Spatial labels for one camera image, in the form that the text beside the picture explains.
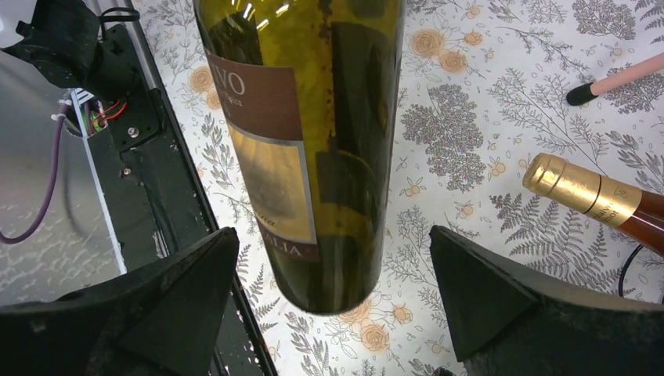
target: floral tablecloth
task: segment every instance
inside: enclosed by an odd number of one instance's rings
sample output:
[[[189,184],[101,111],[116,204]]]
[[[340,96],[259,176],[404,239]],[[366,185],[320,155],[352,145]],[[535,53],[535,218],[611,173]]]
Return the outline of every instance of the floral tablecloth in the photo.
[[[441,365],[464,374],[428,259],[434,224],[615,293],[635,243],[523,189],[540,151],[664,194],[664,76],[582,107],[564,101],[664,50],[662,0],[409,0],[383,273],[358,309],[310,316],[280,294],[258,245],[190,1],[134,5],[217,220],[239,230],[237,270],[281,374],[428,376]],[[422,132],[431,123],[445,126]],[[643,251],[628,296],[658,302],[663,266]]]

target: gold foil bottle neck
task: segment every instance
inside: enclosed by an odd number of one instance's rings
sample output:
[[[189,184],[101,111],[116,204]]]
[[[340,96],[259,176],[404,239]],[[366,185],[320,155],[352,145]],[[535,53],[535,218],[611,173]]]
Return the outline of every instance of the gold foil bottle neck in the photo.
[[[635,186],[545,153],[532,160],[523,176],[523,186],[614,227],[632,216],[642,196]]]

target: wine bottle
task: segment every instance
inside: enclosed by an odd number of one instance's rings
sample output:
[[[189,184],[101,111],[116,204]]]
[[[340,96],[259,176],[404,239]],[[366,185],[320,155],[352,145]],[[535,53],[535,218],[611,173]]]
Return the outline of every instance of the wine bottle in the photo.
[[[540,153],[523,186],[607,226],[664,256],[664,196]]]
[[[279,289],[358,306],[381,271],[406,0],[194,0]]]

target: pink stick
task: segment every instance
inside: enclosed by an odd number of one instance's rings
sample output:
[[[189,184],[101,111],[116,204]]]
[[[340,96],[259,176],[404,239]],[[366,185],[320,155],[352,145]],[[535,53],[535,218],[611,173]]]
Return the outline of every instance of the pink stick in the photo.
[[[655,73],[660,69],[664,69],[664,52],[593,83],[590,86],[590,92],[595,96],[599,96],[609,90],[613,90],[625,84],[629,84],[632,81],[638,80],[643,76],[647,76],[650,73]]]

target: brown label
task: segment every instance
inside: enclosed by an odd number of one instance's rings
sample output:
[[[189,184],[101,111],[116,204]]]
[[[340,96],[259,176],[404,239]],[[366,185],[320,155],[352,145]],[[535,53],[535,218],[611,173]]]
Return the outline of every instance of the brown label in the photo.
[[[302,141],[293,69],[235,63],[205,52],[227,120],[257,136]]]
[[[601,177],[597,199],[586,215],[607,226],[618,227],[629,219],[641,203],[642,191],[606,176]]]
[[[206,52],[265,247],[319,261],[293,70]]]

